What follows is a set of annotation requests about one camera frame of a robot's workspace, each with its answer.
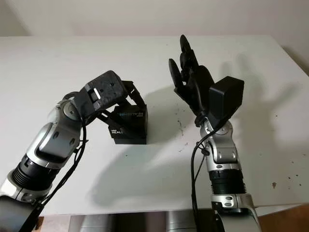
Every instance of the robotic arm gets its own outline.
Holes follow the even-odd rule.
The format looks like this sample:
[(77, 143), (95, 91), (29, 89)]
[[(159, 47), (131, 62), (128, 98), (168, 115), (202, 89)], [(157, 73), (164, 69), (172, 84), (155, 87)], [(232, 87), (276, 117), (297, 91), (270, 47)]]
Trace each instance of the robotic arm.
[[(95, 118), (131, 138), (145, 138), (145, 132), (136, 131), (118, 114), (131, 107), (127, 96), (147, 113), (146, 105), (133, 82), (122, 81), (113, 71), (108, 71), (87, 83), (79, 92), (66, 95), (52, 109), (48, 123), (42, 127), (21, 162), (9, 172), (0, 187), (0, 231), (33, 229), (46, 203), (75, 170), (84, 152), (86, 126)], [(107, 111), (115, 104), (118, 105), (117, 112)], [(48, 195), (53, 180), (73, 153), (76, 153), (73, 166)]]
[(191, 159), (192, 205), (199, 231), (195, 193), (196, 175), (194, 156), (199, 145), (211, 180), (214, 221), (219, 231), (260, 231), (251, 195), (246, 193), (237, 149), (232, 139), (233, 128), (228, 121), (242, 103), (244, 82), (227, 76), (214, 82), (208, 69), (199, 65), (184, 35), (180, 38), (179, 71), (169, 59), (169, 70), (174, 91), (187, 102), (197, 116), (195, 124), (201, 127), (202, 139), (196, 145)]

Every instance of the dark spot on table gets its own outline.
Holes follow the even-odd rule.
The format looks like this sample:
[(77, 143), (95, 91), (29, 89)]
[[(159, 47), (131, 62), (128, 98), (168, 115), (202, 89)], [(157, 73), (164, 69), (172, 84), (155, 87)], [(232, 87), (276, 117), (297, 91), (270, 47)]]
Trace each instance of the dark spot on table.
[(183, 136), (183, 125), (182, 122), (178, 119), (177, 122), (179, 123), (179, 129), (182, 132), (182, 136)]

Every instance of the black box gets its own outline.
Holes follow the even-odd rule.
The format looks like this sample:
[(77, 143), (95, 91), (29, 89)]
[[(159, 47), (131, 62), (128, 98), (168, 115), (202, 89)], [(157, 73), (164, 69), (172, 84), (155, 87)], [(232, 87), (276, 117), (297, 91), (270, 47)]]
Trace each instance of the black box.
[(131, 129), (126, 132), (124, 128), (109, 126), (108, 130), (116, 144), (147, 144), (148, 112), (146, 105), (143, 108), (137, 105), (116, 106), (113, 114), (119, 115)]

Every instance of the wire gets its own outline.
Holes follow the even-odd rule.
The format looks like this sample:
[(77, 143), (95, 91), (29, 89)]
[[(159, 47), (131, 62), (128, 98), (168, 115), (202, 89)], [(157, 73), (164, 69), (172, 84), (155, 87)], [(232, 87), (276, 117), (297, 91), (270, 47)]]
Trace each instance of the wire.
[(211, 137), (212, 135), (214, 135), (220, 127), (215, 128), (212, 132), (210, 132), (209, 134), (205, 135), (194, 147), (192, 155), (191, 155), (191, 184), (192, 184), (192, 192), (191, 192), (191, 199), (192, 199), (192, 209), (193, 209), (193, 216), (194, 216), (194, 220), (195, 220), (195, 224), (197, 226), (197, 232), (200, 232), (200, 223), (199, 223), (199, 219), (198, 219), (198, 207), (197, 207), (197, 195), (196, 195), (196, 189), (195, 189), (195, 182), (197, 179), (197, 176), (199, 174), (200, 168), (203, 164), (205, 155), (203, 157), (203, 160), (200, 164), (200, 167), (197, 171), (197, 174), (195, 175), (194, 173), (194, 158), (195, 158), (195, 154), (197, 152), (197, 149), (200, 148), (199, 146), (203, 144), (203, 142), (205, 140), (207, 140), (209, 137)]
[(79, 161), (81, 160), (81, 158), (84, 154), (85, 146), (86, 146), (86, 143), (87, 143), (87, 140), (86, 140), (87, 130), (86, 130), (86, 124), (85, 124), (85, 122), (82, 118), (81, 118), (81, 122), (82, 122), (82, 128), (83, 128), (82, 145), (77, 149), (77, 152), (76, 152), (75, 157), (74, 157), (73, 165), (70, 167), (70, 169), (67, 171), (67, 173), (64, 175), (64, 177), (61, 179), (61, 181), (55, 187), (54, 191), (43, 200), (44, 202), (42, 204), (44, 206), (51, 200), (51, 198), (55, 195), (55, 193), (66, 183), (68, 178), (73, 174), (73, 172), (75, 171)]
[(204, 160), (205, 160), (205, 155), (203, 155), (203, 159), (202, 159), (202, 161), (201, 161), (201, 163), (200, 163), (200, 165), (199, 165), (199, 167), (198, 167), (197, 174), (195, 175), (195, 178), (194, 178), (194, 182), (197, 181), (197, 176), (198, 176), (198, 174), (199, 174), (199, 171), (201, 170), (201, 167), (202, 167), (202, 165), (203, 165)]

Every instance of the table surface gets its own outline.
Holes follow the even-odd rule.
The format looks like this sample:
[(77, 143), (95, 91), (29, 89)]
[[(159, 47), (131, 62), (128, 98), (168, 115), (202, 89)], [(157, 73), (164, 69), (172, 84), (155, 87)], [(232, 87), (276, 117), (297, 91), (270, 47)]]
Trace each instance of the table surface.
[[(255, 205), (308, 202), (308, 76), (268, 36), (188, 40), (215, 81), (226, 75), (245, 81), (243, 105), (231, 122)], [(78, 168), (42, 214), (191, 208), (190, 157), (200, 135), (173, 92), (168, 59), (179, 55), (179, 37), (0, 38), (0, 176), (15, 168), (66, 93), (114, 70), (134, 81), (147, 103), (148, 145), (115, 145), (107, 126), (95, 121)], [(210, 195), (204, 166), (199, 207), (210, 207)]]

